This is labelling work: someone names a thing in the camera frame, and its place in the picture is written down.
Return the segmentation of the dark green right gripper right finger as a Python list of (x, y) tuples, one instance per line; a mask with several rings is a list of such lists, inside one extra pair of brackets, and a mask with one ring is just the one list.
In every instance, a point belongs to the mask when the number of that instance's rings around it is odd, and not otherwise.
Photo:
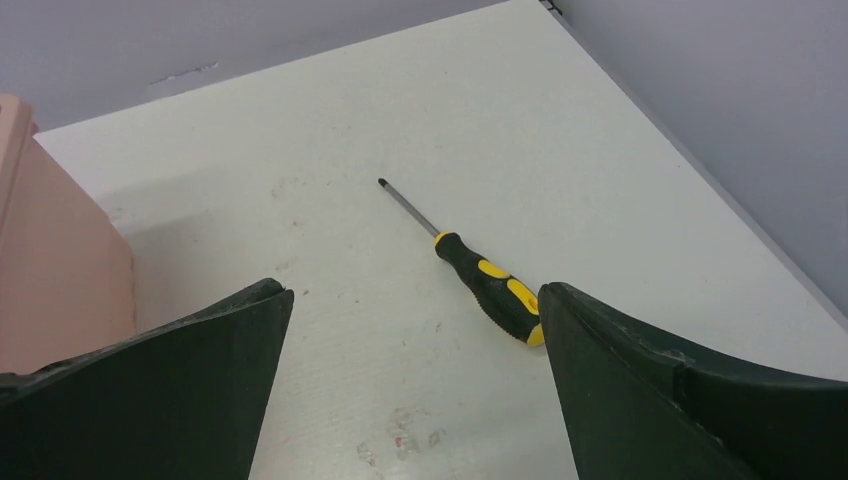
[(563, 282), (540, 319), (582, 479), (843, 479), (847, 385), (742, 360)]

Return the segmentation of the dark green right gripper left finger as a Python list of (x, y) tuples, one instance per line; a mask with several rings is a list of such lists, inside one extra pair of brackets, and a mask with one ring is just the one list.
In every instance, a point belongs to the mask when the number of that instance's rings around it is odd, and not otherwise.
[(245, 479), (294, 293), (265, 278), (192, 315), (1, 376), (5, 479)]

